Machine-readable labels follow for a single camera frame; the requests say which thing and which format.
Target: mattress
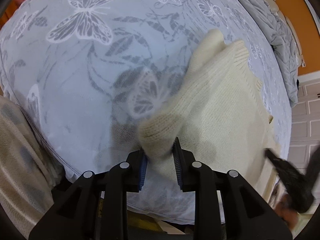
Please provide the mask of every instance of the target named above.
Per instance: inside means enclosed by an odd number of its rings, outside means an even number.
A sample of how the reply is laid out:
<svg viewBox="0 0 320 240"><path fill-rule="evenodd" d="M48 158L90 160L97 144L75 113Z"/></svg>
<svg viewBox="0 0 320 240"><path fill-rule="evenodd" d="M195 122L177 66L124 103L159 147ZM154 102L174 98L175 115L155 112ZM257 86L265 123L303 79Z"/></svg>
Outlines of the mattress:
<svg viewBox="0 0 320 240"><path fill-rule="evenodd" d="M291 108L279 66L237 0L26 0L0 32L1 87L74 181L139 148L139 120L178 91L193 50L214 28L225 43L244 40L287 158ZM151 169L127 200L136 212L194 220L194 194Z"/></svg>

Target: cream knit sweater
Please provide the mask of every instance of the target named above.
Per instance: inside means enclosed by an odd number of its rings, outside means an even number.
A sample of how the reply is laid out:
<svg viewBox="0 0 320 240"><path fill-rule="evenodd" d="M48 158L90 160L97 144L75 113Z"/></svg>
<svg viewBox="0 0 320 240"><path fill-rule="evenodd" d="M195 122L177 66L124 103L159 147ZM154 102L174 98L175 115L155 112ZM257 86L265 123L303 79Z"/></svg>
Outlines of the cream knit sweater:
<svg viewBox="0 0 320 240"><path fill-rule="evenodd" d="M243 41L226 45L218 29L209 31L191 57L179 92L139 126L153 169L176 180L171 147L178 136L196 160L217 171L235 169L266 194L272 166L263 149L279 147L260 97L262 83L249 70L248 57Z"/></svg>

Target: orange curtain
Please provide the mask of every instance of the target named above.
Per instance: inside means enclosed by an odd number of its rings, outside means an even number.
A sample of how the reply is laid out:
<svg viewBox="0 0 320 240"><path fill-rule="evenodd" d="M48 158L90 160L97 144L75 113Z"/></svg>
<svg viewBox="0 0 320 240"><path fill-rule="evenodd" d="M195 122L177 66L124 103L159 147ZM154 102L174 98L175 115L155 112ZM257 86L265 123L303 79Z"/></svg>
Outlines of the orange curtain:
<svg viewBox="0 0 320 240"><path fill-rule="evenodd" d="M12 1L7 7L5 13L0 18L0 28L11 18L16 9L18 9L18 7L16 6L15 2Z"/></svg>

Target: beige headboard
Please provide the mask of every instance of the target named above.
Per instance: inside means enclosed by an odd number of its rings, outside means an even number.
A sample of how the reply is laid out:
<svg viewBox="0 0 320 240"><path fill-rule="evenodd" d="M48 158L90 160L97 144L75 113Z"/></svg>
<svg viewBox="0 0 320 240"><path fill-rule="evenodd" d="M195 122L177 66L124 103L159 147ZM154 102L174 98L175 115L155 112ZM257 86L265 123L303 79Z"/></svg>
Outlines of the beige headboard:
<svg viewBox="0 0 320 240"><path fill-rule="evenodd" d="M299 41L299 38L298 38L298 35L290 21L290 19L285 16L282 11L279 10L279 7L278 5L276 4L276 0L266 0L267 3L270 5L270 8L271 8L271 11L274 12L274 13L277 13L279 18L282 19L285 23L287 23L288 27L290 28L291 32L292 32L292 35L294 37L294 40L297 44L297 48L298 48L298 51L299 51L299 57L298 57L298 65L300 66L301 63L303 62L303 55L302 55L302 47L301 47L301 44L300 44L300 41Z"/></svg>

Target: wall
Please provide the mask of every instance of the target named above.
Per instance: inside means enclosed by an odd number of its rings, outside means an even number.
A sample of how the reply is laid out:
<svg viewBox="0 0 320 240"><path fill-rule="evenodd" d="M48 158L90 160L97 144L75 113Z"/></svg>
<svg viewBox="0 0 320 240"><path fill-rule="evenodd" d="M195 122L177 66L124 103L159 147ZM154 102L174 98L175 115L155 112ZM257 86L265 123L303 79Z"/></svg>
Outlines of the wall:
<svg viewBox="0 0 320 240"><path fill-rule="evenodd" d="M320 70L320 35L304 0L276 0L283 14L291 20L299 37L306 67L299 75Z"/></svg>

